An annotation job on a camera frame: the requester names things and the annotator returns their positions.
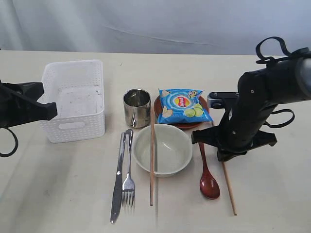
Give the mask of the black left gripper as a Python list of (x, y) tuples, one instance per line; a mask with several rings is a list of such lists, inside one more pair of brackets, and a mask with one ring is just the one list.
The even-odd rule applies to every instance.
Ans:
[(0, 126), (13, 127), (57, 116), (56, 102), (40, 103), (43, 84), (0, 83)]

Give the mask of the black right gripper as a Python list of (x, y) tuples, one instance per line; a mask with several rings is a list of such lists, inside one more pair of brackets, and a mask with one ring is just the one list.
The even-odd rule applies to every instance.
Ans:
[(238, 82), (239, 96), (225, 113), (219, 127), (193, 131), (192, 144), (204, 143), (218, 147), (219, 162), (227, 162), (248, 151), (277, 143), (276, 135), (259, 131), (276, 108), (279, 75), (276, 73), (247, 72)]

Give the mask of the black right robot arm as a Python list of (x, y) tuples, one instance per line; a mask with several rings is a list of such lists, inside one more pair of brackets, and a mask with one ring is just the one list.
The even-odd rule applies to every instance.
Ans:
[(211, 92), (210, 107), (224, 109), (217, 126), (196, 130), (191, 142), (218, 149), (218, 161), (226, 162), (248, 151), (277, 143), (275, 134), (260, 130), (262, 125), (282, 128), (293, 122), (271, 125), (266, 120), (277, 114), (279, 104), (311, 99), (311, 53), (300, 49), (280, 59), (270, 58), (266, 68), (244, 73), (237, 92)]

